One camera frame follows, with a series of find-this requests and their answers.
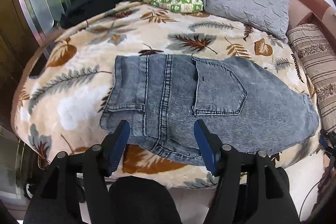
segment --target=striped brown cushion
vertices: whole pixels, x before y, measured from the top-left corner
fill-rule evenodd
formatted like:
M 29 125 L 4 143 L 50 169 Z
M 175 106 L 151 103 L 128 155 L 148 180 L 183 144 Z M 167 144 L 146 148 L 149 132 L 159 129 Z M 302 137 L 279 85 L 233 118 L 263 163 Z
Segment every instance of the striped brown cushion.
M 303 67 L 316 89 L 323 128 L 336 129 L 336 54 L 319 28 L 302 24 L 288 33 Z

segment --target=black cloth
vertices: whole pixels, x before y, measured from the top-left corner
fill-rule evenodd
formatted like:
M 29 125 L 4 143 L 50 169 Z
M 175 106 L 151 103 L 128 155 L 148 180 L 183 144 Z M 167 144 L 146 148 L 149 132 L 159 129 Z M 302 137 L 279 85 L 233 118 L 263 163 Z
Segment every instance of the black cloth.
M 119 178 L 109 195 L 117 224 L 182 224 L 168 190 L 154 180 Z
M 115 8 L 122 0 L 75 0 L 61 16 L 60 26 L 68 29 L 84 20 Z

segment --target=floor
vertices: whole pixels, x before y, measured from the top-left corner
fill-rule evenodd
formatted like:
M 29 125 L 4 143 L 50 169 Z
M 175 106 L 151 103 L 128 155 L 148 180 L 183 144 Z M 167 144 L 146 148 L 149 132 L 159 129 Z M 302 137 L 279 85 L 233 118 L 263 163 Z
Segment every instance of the floor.
M 303 200 L 310 189 L 317 183 L 323 174 L 323 152 L 313 154 L 286 169 L 290 180 L 290 194 L 295 208 L 300 212 Z M 169 190 L 183 224 L 201 224 L 208 212 L 208 205 L 213 197 L 214 189 L 181 189 Z M 307 219 L 316 202 L 317 187 L 309 194 L 304 203 L 301 220 Z M 86 203 L 80 204 L 82 219 L 90 223 Z

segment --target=denim pants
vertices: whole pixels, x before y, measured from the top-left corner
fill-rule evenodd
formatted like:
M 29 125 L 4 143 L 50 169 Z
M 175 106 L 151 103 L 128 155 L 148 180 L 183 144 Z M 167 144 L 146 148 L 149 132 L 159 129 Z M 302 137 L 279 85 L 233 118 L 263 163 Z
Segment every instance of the denim pants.
M 116 57 L 100 126 L 113 133 L 122 119 L 130 123 L 129 143 L 191 165 L 204 165 L 197 119 L 240 152 L 269 155 L 303 142 L 319 124 L 309 95 L 252 61 L 161 54 Z

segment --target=cable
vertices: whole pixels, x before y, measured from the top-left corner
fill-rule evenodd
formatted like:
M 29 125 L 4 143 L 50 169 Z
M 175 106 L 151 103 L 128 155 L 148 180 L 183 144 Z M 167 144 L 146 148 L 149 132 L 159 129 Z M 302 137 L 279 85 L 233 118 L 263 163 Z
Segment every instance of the cable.
M 320 182 L 321 182 L 321 180 L 318 181 L 317 183 L 315 183 L 315 185 L 310 189 L 310 191 L 309 191 L 308 194 L 306 195 L 306 197 L 305 197 L 305 199 L 304 199 L 304 201 L 303 201 L 303 203 L 302 203 L 301 209 L 300 209 L 299 220 L 301 219 L 302 208 L 303 208 L 303 205 L 304 205 L 304 203 L 305 203 L 307 197 L 309 196 L 310 192 L 314 189 L 314 187 L 315 187 L 316 185 L 318 185 Z

